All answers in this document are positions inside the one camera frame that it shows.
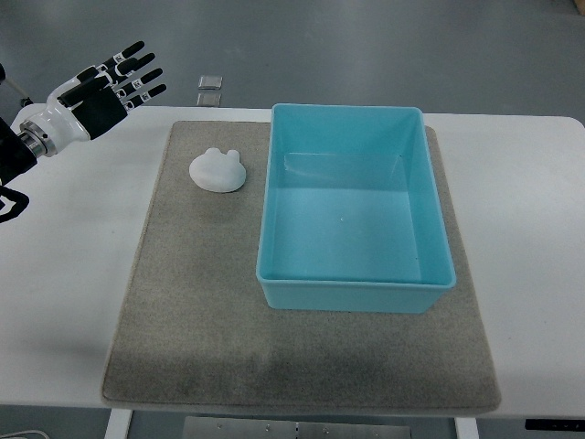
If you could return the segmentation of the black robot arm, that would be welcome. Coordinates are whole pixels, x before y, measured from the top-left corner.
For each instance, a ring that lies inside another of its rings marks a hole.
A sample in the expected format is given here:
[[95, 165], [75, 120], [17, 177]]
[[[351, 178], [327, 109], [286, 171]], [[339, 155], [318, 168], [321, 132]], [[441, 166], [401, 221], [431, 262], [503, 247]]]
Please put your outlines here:
[[17, 134], [4, 119], [1, 120], [1, 222], [17, 218], [28, 206], [29, 197], [7, 186], [37, 164], [40, 156], [55, 155], [59, 135], [39, 115], [24, 120]]

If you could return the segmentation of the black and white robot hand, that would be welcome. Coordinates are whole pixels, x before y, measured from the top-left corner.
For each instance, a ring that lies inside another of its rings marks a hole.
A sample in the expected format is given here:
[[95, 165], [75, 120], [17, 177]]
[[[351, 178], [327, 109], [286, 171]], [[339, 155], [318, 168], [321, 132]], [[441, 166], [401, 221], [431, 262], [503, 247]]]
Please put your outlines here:
[[45, 109], [31, 118], [40, 138], [55, 150], [94, 140], [130, 111], [162, 94], [166, 86], [154, 82], [163, 70], [146, 69], [154, 61], [154, 53], [143, 54], [143, 49], [144, 42], [139, 40], [51, 92]]

